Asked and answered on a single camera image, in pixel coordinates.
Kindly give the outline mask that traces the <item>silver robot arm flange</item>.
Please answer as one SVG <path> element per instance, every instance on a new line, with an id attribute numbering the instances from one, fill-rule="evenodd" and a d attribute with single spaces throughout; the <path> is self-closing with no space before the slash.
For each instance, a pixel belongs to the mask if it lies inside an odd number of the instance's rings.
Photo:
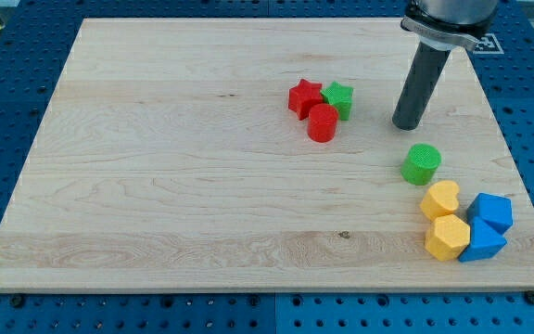
<path id="1" fill-rule="evenodd" d="M 497 13 L 498 0 L 411 0 L 400 26 L 438 51 L 473 51 Z"/>

